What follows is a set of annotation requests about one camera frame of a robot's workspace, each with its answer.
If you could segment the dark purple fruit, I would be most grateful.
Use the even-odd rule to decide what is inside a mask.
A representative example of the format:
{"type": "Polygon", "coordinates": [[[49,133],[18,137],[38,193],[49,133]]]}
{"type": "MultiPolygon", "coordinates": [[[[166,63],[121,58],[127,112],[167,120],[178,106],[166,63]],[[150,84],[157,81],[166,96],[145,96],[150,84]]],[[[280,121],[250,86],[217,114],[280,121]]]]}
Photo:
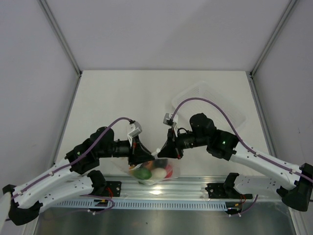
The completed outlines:
{"type": "Polygon", "coordinates": [[[154,168],[166,168],[168,165],[168,159],[156,159],[153,162],[154,168]]]}

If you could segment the green lime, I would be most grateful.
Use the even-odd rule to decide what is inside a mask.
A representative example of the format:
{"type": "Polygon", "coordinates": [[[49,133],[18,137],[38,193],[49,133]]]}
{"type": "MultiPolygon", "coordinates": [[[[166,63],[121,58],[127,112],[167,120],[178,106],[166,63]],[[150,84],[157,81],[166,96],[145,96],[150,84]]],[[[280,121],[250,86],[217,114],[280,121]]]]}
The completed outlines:
{"type": "Polygon", "coordinates": [[[146,168],[139,168],[133,171],[133,176],[140,180],[149,180],[152,172],[146,168]]]}

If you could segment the red tomato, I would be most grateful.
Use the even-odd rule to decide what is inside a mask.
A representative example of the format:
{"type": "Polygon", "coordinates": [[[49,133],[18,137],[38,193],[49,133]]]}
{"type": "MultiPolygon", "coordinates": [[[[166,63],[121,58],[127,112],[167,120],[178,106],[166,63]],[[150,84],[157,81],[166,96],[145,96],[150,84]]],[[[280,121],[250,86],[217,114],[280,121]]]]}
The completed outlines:
{"type": "Polygon", "coordinates": [[[166,170],[166,176],[165,176],[165,179],[168,179],[168,178],[171,178],[172,175],[173,175],[173,166],[168,164],[165,168],[166,170]]]}

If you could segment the clear zip top bag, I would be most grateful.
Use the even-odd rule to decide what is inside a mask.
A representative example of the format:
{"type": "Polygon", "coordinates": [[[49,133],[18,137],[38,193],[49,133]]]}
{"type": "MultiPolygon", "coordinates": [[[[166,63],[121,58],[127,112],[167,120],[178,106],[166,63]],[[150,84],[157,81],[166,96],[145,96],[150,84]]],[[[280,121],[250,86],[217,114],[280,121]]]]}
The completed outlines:
{"type": "Polygon", "coordinates": [[[113,164],[121,171],[137,180],[143,185],[154,185],[159,182],[180,177],[180,163],[178,159],[159,158],[161,152],[157,148],[152,155],[153,161],[147,161],[141,164],[128,165],[126,157],[112,160],[113,164]]]}

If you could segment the white radish with leaves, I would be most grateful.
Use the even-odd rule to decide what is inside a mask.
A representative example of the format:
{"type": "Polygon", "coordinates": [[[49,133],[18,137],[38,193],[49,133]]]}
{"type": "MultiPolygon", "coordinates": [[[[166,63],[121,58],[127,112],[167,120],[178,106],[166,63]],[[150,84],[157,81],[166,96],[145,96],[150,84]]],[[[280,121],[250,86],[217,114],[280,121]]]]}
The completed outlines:
{"type": "Polygon", "coordinates": [[[153,180],[164,179],[166,176],[166,170],[164,168],[155,168],[151,171],[153,180]]]}

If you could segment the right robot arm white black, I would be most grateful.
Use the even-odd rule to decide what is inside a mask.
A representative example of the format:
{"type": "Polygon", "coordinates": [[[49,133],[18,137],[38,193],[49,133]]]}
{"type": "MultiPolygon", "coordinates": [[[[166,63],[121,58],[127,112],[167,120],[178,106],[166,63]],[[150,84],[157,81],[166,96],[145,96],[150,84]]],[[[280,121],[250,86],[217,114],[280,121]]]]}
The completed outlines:
{"type": "Polygon", "coordinates": [[[297,211],[306,212],[313,192],[313,167],[308,163],[291,164],[264,154],[247,145],[237,135],[219,130],[205,114],[190,118],[190,131],[180,133],[177,119],[167,113],[163,123],[170,128],[167,141],[158,153],[159,158],[181,159],[185,149],[206,147],[215,158],[245,165],[265,176],[253,180],[238,173],[230,173],[223,186],[230,198],[240,194],[278,195],[282,202],[297,211]]]}

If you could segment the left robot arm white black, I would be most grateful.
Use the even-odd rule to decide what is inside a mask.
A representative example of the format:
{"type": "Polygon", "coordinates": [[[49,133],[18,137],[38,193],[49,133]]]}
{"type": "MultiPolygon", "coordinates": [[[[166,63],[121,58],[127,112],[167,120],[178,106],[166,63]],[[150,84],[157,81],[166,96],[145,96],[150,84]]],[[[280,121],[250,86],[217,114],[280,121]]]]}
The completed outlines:
{"type": "Polygon", "coordinates": [[[9,219],[17,226],[27,224],[54,204],[83,195],[105,196],[107,181],[96,170],[101,158],[126,157],[130,165],[154,160],[139,136],[114,140],[114,131],[101,127],[82,144],[74,147],[52,168],[20,185],[6,185],[3,193],[11,193],[9,219]]]}

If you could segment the aluminium mounting rail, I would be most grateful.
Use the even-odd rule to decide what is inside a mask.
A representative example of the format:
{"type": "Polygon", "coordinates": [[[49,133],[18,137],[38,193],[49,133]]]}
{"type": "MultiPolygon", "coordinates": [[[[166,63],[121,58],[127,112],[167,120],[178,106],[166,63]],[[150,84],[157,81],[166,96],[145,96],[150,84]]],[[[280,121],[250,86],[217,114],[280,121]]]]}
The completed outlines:
{"type": "MultiPolygon", "coordinates": [[[[166,179],[153,185],[140,184],[129,176],[104,176],[107,181],[121,182],[119,196],[113,193],[114,198],[134,200],[176,200],[176,201],[200,201],[210,200],[208,184],[225,182],[225,177],[179,177],[166,179]]],[[[264,176],[245,176],[240,180],[246,193],[259,195],[261,201],[281,201],[276,193],[279,188],[277,180],[267,179],[264,176]]]]}

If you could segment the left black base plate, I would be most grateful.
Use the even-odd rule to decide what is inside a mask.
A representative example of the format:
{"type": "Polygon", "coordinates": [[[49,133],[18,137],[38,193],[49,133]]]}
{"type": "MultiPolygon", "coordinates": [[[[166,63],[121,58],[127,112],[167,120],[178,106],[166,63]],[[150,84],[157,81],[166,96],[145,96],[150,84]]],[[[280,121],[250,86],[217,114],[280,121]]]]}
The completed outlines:
{"type": "Polygon", "coordinates": [[[122,189],[121,181],[107,181],[107,185],[102,193],[105,197],[120,197],[122,189]]]}

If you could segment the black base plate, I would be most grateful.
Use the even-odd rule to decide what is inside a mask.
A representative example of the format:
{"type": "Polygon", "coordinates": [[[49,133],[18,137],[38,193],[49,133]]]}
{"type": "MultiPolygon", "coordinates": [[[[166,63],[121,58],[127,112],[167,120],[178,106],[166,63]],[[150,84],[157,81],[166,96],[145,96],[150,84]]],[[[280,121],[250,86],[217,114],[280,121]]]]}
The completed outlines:
{"type": "Polygon", "coordinates": [[[205,187],[210,199],[252,199],[252,194],[240,194],[224,183],[208,183],[205,187]]]}
{"type": "Polygon", "coordinates": [[[120,197],[122,189],[121,181],[107,181],[107,185],[102,193],[105,197],[120,197]]]}

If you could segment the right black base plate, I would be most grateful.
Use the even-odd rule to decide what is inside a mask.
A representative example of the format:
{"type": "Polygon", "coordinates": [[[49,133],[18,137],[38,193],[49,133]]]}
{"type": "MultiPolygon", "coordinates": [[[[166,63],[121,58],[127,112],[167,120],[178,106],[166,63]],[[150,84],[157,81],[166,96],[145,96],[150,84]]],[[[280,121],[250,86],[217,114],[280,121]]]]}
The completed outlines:
{"type": "Polygon", "coordinates": [[[210,199],[252,199],[252,194],[240,194],[224,183],[208,183],[205,187],[210,199]]]}

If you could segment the left aluminium frame post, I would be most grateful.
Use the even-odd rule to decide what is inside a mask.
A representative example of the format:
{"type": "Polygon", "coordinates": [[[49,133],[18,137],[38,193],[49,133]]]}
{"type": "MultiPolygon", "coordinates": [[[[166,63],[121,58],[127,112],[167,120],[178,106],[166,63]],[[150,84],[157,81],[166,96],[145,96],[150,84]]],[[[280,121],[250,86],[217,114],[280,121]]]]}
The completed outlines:
{"type": "Polygon", "coordinates": [[[59,24],[58,24],[58,22],[54,16],[54,13],[52,12],[52,10],[48,4],[48,1],[38,0],[37,2],[39,4],[39,6],[41,7],[42,12],[45,15],[45,17],[46,17],[51,29],[53,30],[61,48],[63,49],[66,57],[70,61],[70,64],[73,67],[76,75],[78,77],[80,77],[82,74],[82,71],[81,71],[81,69],[80,69],[80,67],[79,67],[79,65],[78,65],[78,63],[77,63],[77,61],[76,61],[76,59],[72,53],[72,50],[71,50],[71,48],[70,48],[62,30],[61,30],[61,27],[59,26],[59,24]]]}

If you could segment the aluminium frame post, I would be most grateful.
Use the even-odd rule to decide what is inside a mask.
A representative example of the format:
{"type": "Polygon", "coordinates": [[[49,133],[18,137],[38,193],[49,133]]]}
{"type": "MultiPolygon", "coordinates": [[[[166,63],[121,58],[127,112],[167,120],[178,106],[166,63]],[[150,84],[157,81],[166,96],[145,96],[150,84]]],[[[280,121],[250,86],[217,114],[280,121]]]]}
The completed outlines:
{"type": "Polygon", "coordinates": [[[276,43],[277,39],[279,38],[281,32],[283,31],[284,27],[286,26],[289,18],[293,14],[294,10],[296,9],[297,5],[299,3],[299,0],[290,0],[288,1],[287,6],[285,7],[282,15],[279,17],[279,20],[277,24],[275,25],[273,31],[271,32],[265,46],[263,47],[260,55],[258,56],[253,68],[250,71],[250,77],[253,79],[263,64],[264,60],[270,53],[272,47],[276,43]]]}
{"type": "Polygon", "coordinates": [[[66,57],[70,61],[70,64],[73,67],[76,75],[78,77],[80,77],[82,74],[82,71],[81,71],[81,69],[80,69],[80,67],[79,67],[79,65],[78,65],[78,63],[77,63],[77,61],[76,61],[76,59],[72,53],[72,50],[71,50],[71,48],[70,48],[62,30],[61,30],[61,27],[59,26],[59,24],[58,24],[58,22],[54,16],[54,13],[52,12],[52,10],[48,4],[48,1],[38,0],[37,2],[39,4],[39,6],[41,7],[42,12],[45,15],[45,17],[46,17],[51,29],[53,30],[61,48],[63,49],[66,57]]]}

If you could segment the right aluminium frame post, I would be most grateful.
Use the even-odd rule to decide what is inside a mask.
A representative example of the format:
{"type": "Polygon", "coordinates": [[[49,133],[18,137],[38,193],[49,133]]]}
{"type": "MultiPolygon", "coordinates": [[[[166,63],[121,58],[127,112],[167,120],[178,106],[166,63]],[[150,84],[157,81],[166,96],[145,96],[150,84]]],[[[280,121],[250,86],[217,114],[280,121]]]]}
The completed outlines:
{"type": "Polygon", "coordinates": [[[283,31],[284,27],[286,26],[289,18],[293,14],[294,10],[296,9],[297,5],[299,3],[299,0],[290,0],[288,1],[287,6],[285,7],[282,15],[279,17],[279,20],[277,24],[275,25],[273,31],[271,32],[265,46],[263,47],[260,55],[258,56],[253,68],[250,71],[250,77],[253,79],[263,64],[264,60],[270,53],[272,47],[276,43],[277,39],[279,38],[281,32],[283,31]]]}

